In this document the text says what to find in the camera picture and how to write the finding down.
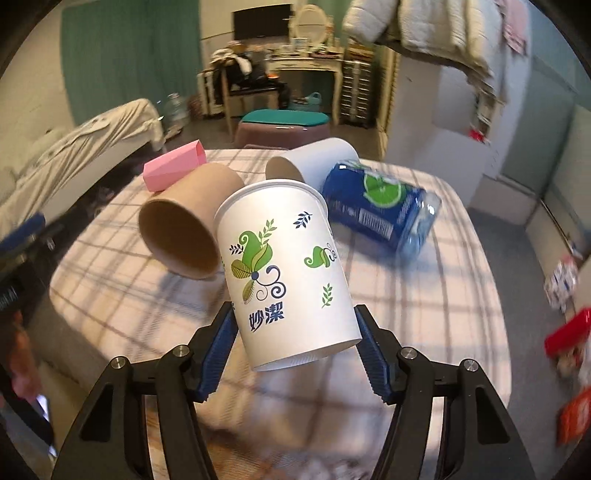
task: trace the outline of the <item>cup rim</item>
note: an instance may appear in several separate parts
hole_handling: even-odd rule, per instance
[[[308,184],[302,183],[297,180],[289,180],[289,179],[272,179],[272,180],[262,180],[256,183],[251,183],[250,185],[246,185],[237,192],[232,193],[224,202],[220,205],[217,209],[216,214],[213,217],[213,231],[217,232],[217,227],[219,226],[220,221],[224,214],[228,211],[228,209],[236,203],[240,198],[248,195],[252,192],[257,190],[264,190],[270,187],[293,187],[300,190],[304,190],[307,193],[312,194],[320,203],[320,206],[324,212],[324,215],[328,218],[329,210],[326,205],[326,201],[324,197],[320,194],[320,192]]]

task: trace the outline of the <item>teal basket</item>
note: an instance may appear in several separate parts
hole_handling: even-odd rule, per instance
[[[290,102],[290,110],[303,112],[320,112],[322,110],[322,95],[314,92],[306,97],[306,103]]]

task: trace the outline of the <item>bottle label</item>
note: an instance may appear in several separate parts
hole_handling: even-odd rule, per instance
[[[396,250],[417,218],[424,192],[360,163],[343,162],[328,175],[322,195],[330,220]]]

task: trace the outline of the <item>black monitor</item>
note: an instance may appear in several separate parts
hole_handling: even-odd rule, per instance
[[[232,14],[234,40],[288,37],[291,4],[247,8]]]

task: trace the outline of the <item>checkered tablecloth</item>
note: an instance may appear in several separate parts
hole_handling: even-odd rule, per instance
[[[273,154],[215,150],[207,158],[253,183],[264,179]],[[418,260],[405,268],[363,235],[332,225],[354,304],[366,304],[381,327],[431,360],[458,364],[475,358],[507,404],[511,364],[504,318],[466,209],[438,178],[366,163],[434,191],[443,206]],[[69,365],[70,374],[87,387],[114,356],[136,362],[187,343],[229,299],[221,268],[194,281],[153,259],[137,224],[149,196],[142,178],[133,180],[80,235],[51,281],[51,302],[63,325],[60,346],[49,360]],[[71,344],[76,348],[66,346],[67,335],[76,337]],[[427,460],[437,454],[442,405],[434,404]],[[239,465],[221,478],[302,480],[364,478],[378,458],[393,410],[373,395],[354,348],[312,364],[254,373],[239,337],[217,393],[196,408],[217,438],[212,448],[226,452],[223,461],[212,454],[214,463],[228,465],[231,459]],[[224,441],[216,437],[222,432]],[[158,447],[152,453],[153,462],[163,461]]]

